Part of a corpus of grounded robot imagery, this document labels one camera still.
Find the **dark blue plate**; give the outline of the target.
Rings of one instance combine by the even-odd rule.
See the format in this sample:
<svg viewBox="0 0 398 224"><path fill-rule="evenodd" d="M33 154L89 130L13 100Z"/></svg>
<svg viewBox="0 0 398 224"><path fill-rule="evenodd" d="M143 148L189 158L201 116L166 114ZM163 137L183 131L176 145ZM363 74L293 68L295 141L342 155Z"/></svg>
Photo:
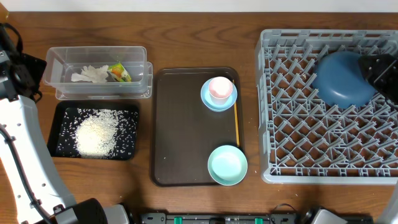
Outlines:
<svg viewBox="0 0 398 224"><path fill-rule="evenodd" d="M326 104L346 109L352 105L361 107L371 101L376 90L363 78L359 58L360 54L355 52L341 51L319 61L312 86Z"/></svg>

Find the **mint green bowl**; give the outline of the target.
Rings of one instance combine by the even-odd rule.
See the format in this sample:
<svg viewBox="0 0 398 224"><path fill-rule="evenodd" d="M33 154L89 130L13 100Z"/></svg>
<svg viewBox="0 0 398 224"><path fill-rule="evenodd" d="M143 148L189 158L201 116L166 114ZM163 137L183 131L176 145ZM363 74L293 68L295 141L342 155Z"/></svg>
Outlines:
<svg viewBox="0 0 398 224"><path fill-rule="evenodd" d="M240 183L248 171L244 153L237 147L217 147L208 158L208 172L220 185L232 186Z"/></svg>

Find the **yellow green snack wrapper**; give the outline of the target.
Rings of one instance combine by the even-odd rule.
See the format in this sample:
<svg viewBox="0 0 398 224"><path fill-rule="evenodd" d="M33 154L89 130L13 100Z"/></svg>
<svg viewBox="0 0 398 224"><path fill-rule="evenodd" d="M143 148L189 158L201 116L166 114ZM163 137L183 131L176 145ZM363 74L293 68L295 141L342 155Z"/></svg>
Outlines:
<svg viewBox="0 0 398 224"><path fill-rule="evenodd" d="M132 82L130 74L121 63L110 65L108 72L117 82Z"/></svg>

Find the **white tissue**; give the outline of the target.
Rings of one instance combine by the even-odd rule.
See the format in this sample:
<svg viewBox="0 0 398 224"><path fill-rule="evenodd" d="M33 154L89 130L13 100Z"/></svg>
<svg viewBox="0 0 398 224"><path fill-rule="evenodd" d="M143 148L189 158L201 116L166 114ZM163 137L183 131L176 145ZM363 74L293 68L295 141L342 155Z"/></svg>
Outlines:
<svg viewBox="0 0 398 224"><path fill-rule="evenodd" d="M71 76L72 82L92 82L92 83L106 83L108 78L108 65L103 65L100 68L95 68L91 65L84 66L81 73L73 73Z"/></svg>

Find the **white rice pile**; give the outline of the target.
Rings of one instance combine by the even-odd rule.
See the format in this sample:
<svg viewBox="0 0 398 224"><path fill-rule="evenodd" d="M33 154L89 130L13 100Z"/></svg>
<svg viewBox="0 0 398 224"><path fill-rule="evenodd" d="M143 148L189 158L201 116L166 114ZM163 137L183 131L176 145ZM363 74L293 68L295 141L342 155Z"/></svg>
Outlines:
<svg viewBox="0 0 398 224"><path fill-rule="evenodd" d="M128 160L136 149L137 110L67 108L55 140L55 155Z"/></svg>

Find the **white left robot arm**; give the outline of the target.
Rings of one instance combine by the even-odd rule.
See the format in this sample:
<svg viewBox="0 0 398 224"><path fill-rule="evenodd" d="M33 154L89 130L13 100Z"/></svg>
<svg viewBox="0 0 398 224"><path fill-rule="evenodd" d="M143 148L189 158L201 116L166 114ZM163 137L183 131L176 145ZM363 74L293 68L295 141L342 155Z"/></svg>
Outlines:
<svg viewBox="0 0 398 224"><path fill-rule="evenodd" d="M23 53L1 24L1 162L12 187L19 223L133 223L120 203L76 202L59 176L42 135L37 111L46 61Z"/></svg>

